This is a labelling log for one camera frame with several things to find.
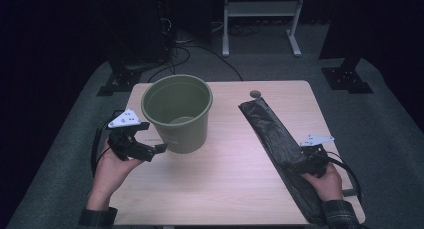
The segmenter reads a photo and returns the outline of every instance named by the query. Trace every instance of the gray carpet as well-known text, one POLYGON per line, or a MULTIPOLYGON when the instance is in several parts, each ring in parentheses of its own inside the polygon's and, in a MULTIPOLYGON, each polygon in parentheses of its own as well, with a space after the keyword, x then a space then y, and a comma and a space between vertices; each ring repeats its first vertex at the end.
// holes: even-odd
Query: gray carpet
MULTIPOLYGON (((365 194, 365 225, 374 229, 424 228, 423 133, 379 71, 365 60, 359 63, 357 72, 374 94, 349 94, 329 88, 320 68, 338 66, 341 60, 318 60, 328 26, 298 26, 301 58, 294 58, 291 52, 286 27, 264 26, 247 37, 230 37, 230 57, 226 61, 246 81, 308 81, 341 156, 360 180, 365 194)), ((189 35, 181 37, 190 39, 189 35)), ((187 44, 190 58, 175 67, 177 74, 191 74, 205 81, 240 80, 215 54, 189 45, 207 46, 197 41, 187 44)), ((209 48, 220 54, 221 38, 214 37, 209 48)), ((188 56, 182 49, 172 49, 172 53, 174 64, 188 56)), ((164 67, 145 72, 141 82, 147 82, 164 67)), ((100 65, 81 91, 8 228, 75 227, 92 182, 90 150, 95 130, 114 110, 125 108, 130 94, 96 97, 110 73, 108 63, 100 65)), ((166 69, 151 81, 171 74, 166 69)))

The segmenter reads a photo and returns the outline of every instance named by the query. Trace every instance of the right hand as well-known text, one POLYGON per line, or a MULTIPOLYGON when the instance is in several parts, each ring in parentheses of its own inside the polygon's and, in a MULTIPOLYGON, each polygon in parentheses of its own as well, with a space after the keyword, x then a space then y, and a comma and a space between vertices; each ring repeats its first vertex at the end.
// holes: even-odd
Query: right hand
POLYGON ((343 200, 342 178, 333 163, 328 163, 327 171, 320 178, 309 173, 303 174, 302 177, 311 183, 323 202, 343 200))

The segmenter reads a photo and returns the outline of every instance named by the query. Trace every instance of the hand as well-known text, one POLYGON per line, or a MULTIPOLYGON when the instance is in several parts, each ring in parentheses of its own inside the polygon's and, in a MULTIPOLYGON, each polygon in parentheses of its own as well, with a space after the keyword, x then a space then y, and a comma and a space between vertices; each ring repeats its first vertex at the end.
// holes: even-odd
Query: hand
POLYGON ((320 178, 309 173, 303 174, 302 177, 312 184, 323 202, 343 200, 342 178, 333 163, 328 163, 327 171, 320 178))
POLYGON ((86 207, 88 210, 108 210, 112 194, 122 185, 128 174, 143 163, 137 159, 122 161, 110 149, 107 142, 103 151, 105 150, 106 152, 97 164, 93 187, 86 207))

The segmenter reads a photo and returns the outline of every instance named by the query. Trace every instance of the sleeve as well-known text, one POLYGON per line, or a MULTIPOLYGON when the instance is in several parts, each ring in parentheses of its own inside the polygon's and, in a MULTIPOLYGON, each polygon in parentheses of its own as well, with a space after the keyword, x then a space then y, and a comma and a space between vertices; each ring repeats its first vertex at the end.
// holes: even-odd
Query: sleeve
POLYGON ((361 225, 356 218, 352 204, 343 200, 327 201, 322 204, 328 227, 331 229, 358 229, 361 225))
POLYGON ((92 211, 84 208, 77 229, 110 229, 113 227, 117 213, 118 210, 113 207, 109 207, 107 211, 92 211))

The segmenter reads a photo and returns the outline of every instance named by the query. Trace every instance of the green bucket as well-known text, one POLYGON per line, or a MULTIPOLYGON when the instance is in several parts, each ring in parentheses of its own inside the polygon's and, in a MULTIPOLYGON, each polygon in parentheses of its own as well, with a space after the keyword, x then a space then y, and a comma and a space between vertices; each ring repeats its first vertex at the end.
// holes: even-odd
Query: green bucket
POLYGON ((165 77, 152 84, 141 99, 141 111, 168 150, 186 154, 206 141, 213 96, 201 79, 189 75, 165 77))

